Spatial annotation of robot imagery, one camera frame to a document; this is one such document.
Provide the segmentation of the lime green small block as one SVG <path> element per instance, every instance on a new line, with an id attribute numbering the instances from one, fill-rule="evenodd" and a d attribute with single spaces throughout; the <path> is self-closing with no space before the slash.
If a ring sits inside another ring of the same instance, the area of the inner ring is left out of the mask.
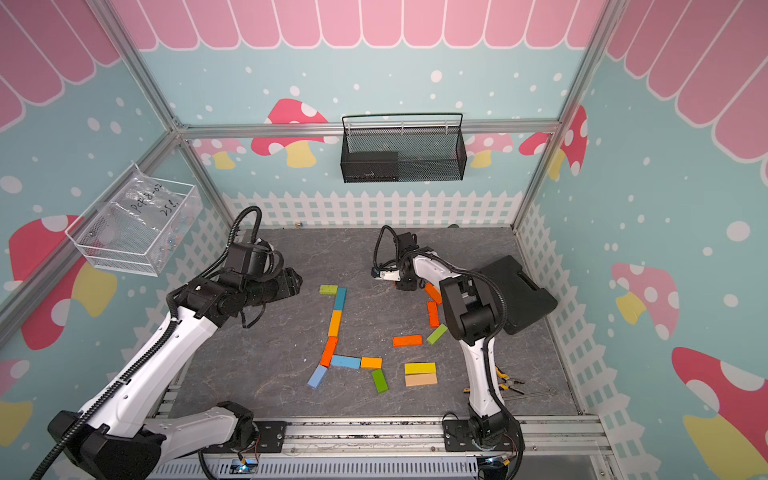
<path id="1" fill-rule="evenodd" d="M 339 287 L 337 285 L 321 285 L 319 293 L 321 295 L 335 296 L 338 293 Z"/>

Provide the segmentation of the teal long block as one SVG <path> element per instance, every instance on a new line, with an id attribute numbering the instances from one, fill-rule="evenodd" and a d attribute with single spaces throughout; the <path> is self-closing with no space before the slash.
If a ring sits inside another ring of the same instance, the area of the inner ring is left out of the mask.
<path id="1" fill-rule="evenodd" d="M 336 293 L 336 296 L 335 296 L 335 304 L 334 304 L 334 310 L 335 311 L 343 311 L 344 310 L 346 294 L 347 294 L 347 289 L 346 288 L 339 287 L 337 289 L 337 293 Z"/>

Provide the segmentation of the yellow-orange long block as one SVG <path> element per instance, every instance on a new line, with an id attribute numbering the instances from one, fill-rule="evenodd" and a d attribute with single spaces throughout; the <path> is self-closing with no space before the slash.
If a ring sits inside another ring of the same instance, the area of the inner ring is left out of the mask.
<path id="1" fill-rule="evenodd" d="M 340 333 L 341 321 L 343 312 L 341 310 L 334 310 L 331 316 L 331 321 L 328 330 L 328 336 L 338 337 Z"/>

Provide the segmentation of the orange long block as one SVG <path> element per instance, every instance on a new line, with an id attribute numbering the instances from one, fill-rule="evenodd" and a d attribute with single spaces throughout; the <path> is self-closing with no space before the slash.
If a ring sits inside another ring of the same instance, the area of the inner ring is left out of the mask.
<path id="1" fill-rule="evenodd" d="M 326 368 L 331 365 L 331 361 L 335 354 L 336 347 L 338 345 L 338 338 L 336 336 L 330 336 L 327 340 L 323 355 L 320 360 L 320 364 Z"/>

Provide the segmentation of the light blue block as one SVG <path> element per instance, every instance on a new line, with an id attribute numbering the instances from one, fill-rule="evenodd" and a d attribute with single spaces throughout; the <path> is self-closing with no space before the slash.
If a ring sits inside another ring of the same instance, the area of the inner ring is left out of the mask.
<path id="1" fill-rule="evenodd" d="M 324 379 L 325 375 L 328 372 L 328 368 L 325 365 L 319 364 L 314 372 L 312 373 L 310 379 L 308 380 L 308 385 L 314 389 L 316 389 L 322 380 Z"/>

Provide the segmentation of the blue long block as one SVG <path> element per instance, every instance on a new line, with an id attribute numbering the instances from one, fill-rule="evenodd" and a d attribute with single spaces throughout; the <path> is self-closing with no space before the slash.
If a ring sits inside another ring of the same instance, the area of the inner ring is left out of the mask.
<path id="1" fill-rule="evenodd" d="M 357 357 L 333 355 L 331 359 L 331 365 L 335 367 L 343 367 L 350 369 L 360 369 L 361 359 Z"/>

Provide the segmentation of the small orange-yellow block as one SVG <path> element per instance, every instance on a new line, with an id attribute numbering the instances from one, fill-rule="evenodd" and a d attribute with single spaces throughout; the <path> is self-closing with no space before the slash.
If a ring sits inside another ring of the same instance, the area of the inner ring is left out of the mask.
<path id="1" fill-rule="evenodd" d="M 379 370 L 382 368 L 383 359 L 374 357 L 362 357 L 360 367 L 368 370 Z"/>

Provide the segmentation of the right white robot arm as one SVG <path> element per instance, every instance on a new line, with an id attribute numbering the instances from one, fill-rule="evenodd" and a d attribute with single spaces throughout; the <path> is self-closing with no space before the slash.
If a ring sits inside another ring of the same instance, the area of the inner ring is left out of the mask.
<path id="1" fill-rule="evenodd" d="M 470 384 L 472 438 L 482 449 L 508 446 L 517 458 L 525 450 L 520 423 L 501 399 L 494 359 L 495 338 L 507 320 L 508 305 L 487 275 L 457 267 L 434 250 L 420 247 L 411 233 L 389 225 L 378 234 L 372 276 L 401 290 L 420 284 L 440 290 L 445 324 L 459 342 Z"/>

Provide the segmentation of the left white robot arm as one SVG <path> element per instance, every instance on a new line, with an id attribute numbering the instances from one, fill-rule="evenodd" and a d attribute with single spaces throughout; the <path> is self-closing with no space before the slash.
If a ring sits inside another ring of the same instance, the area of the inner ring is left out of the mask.
<path id="1" fill-rule="evenodd" d="M 32 473 L 43 478 L 60 455 L 95 479 L 145 479 L 156 467 L 209 447 L 255 453 L 262 435 L 248 408 L 223 401 L 170 420 L 150 416 L 194 353 L 232 318 L 255 326 L 245 311 L 296 296 L 303 280 L 281 252 L 258 235 L 262 211 L 243 209 L 214 263 L 166 296 L 168 313 L 145 345 L 78 411 L 49 423 L 55 444 Z"/>

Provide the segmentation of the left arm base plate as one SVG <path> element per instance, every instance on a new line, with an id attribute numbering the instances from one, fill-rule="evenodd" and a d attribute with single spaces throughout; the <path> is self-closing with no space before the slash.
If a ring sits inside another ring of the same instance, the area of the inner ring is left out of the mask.
<path id="1" fill-rule="evenodd" d="M 282 452 L 288 423 L 285 421 L 254 420 L 254 452 L 278 454 Z"/>

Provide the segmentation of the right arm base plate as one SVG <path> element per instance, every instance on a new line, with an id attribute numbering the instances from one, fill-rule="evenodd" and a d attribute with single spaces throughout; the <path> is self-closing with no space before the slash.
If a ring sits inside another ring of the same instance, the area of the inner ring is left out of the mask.
<path id="1" fill-rule="evenodd" d="M 519 431 L 482 429 L 469 419 L 441 421 L 442 439 L 447 452 L 518 452 L 525 450 Z"/>

